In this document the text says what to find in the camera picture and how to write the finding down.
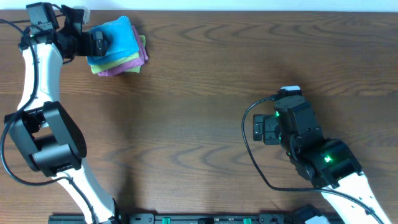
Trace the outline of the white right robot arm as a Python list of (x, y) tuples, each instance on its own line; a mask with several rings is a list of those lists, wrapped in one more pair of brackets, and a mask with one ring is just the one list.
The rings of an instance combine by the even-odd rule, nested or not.
[(312, 112), (253, 117), (253, 139), (280, 144), (299, 176), (320, 192), (345, 223), (390, 223), (349, 147), (326, 139)]

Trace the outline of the blue microfiber cloth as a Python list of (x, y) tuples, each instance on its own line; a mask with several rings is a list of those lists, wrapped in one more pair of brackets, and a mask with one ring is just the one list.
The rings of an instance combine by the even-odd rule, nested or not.
[(110, 63), (139, 51), (131, 21), (127, 16), (121, 16), (115, 21), (106, 22), (90, 29), (90, 32), (96, 31), (103, 33), (104, 38), (108, 41), (108, 49), (105, 56), (87, 57), (89, 65)]

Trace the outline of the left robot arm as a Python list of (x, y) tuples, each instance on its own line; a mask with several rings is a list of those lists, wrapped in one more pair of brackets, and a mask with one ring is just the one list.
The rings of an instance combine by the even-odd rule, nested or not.
[(103, 56), (108, 43), (100, 31), (82, 29), (85, 7), (37, 2), (26, 7), (30, 26), (21, 31), (19, 50), (25, 61), (24, 91), (15, 113), (4, 118), (10, 136), (27, 165), (60, 184), (83, 212), (84, 223), (123, 223), (115, 200), (96, 180), (86, 161), (83, 133), (60, 104), (60, 71), (76, 56)]

